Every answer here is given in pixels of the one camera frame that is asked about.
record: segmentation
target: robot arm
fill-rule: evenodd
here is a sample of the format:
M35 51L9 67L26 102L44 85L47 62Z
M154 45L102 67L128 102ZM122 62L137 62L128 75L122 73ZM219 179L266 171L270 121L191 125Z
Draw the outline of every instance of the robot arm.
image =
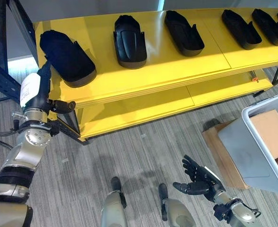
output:
M29 227L33 215L25 203L29 187L51 137L59 130L47 122L50 110L68 113L75 102L48 100L50 90L50 63L47 62L37 74L40 78L38 94L23 107L24 114L13 113L14 130L18 132L17 145L10 151L0 170L0 227Z
M209 201L216 203L215 217L220 221L226 220L233 227L260 227L256 222L260 212L248 208L241 199L230 197L219 178L207 167L199 166L187 155L182 162L192 182L174 182L173 186L177 190L189 195L203 194Z

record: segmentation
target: white label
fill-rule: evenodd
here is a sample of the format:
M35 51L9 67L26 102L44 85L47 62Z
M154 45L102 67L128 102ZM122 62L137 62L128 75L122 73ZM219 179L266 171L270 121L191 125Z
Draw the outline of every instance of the white label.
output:
M41 77L37 73L30 73L22 82L20 92L20 105L26 103L39 93Z

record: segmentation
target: white plastic bin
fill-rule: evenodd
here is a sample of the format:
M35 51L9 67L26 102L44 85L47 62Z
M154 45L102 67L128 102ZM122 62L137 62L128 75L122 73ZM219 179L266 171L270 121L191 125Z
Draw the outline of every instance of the white plastic bin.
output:
M278 192L278 165L250 120L274 109L278 112L278 95L243 109L242 118L219 131L219 137L246 184Z

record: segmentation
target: wire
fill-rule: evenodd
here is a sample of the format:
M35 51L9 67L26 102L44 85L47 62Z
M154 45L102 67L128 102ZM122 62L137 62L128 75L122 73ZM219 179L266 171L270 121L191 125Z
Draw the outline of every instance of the wire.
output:
M243 204L243 206L247 207L247 208L250 209L252 212L254 212L254 216L256 216L256 218L258 218L258 217L262 214L262 212L259 211L259 209L252 209L252 208L250 208L249 206L247 206L245 203L242 203L242 204Z
M11 145L9 145L8 143L5 143L5 142L3 142L1 140L0 140L0 145L5 147L5 148L8 148L10 150L13 149L13 147Z
M3 131L3 132L0 132L0 137L4 137L4 136L11 136L19 131L23 131L23 130L27 130L27 129L42 129L40 127L34 127L34 126L29 126L29 127L25 127L25 128L20 128L18 130L11 130L11 131Z

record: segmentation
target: yellow shelf board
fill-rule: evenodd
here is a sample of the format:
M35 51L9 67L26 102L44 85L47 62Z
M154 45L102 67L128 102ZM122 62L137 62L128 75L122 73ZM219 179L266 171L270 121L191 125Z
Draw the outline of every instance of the yellow shelf board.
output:
M77 109L81 139L181 113L272 86L262 70L259 83L241 73L191 86Z
M177 10L191 25L197 25L205 43L205 49L195 57L185 57L177 51L164 24L164 11L128 13L145 32L147 63L137 70L125 69L117 63L112 31L120 14L35 23L37 44L44 31L66 33L79 42L97 67L96 79L80 88L68 87L52 69L50 98L76 101L77 108L84 108L278 65L278 46L270 44L255 23L263 41L256 49L242 49L222 22L223 10ZM253 9L232 10L247 22L252 20ZM264 10L277 20L278 9ZM45 57L39 45L37 52L42 66Z
M200 107L272 87L271 82L263 70L256 70L255 74L259 78L259 82L252 82L251 73L245 72L199 84L188 85L187 89L190 92L195 106Z
M199 15L203 19L211 35L223 52L231 68L245 68L250 65L262 65L265 63L278 64L278 46L273 45L260 30L258 25L252 19L254 8L232 8L232 11L238 13L247 22L253 21L262 42L252 50L243 49L233 38L227 27L222 21L224 9L199 9ZM271 15L278 22L278 9L262 9Z
M70 88L52 70L51 99L76 101L79 107L110 102L144 93L165 90L182 80L198 75L229 69L230 66L212 38L197 11L178 10L197 29L205 43L197 56L185 57L178 52L164 24L165 12L127 13L139 23L145 32L147 49L146 64L136 70L125 69L117 62L113 41L114 23L121 14L75 17L35 23L36 42L40 35L53 29L77 40L82 49L93 60L97 77L88 85ZM39 66L45 63L45 54L37 45Z
M81 138L122 129L163 116L179 113L194 103L186 89L152 93L106 104L77 109Z

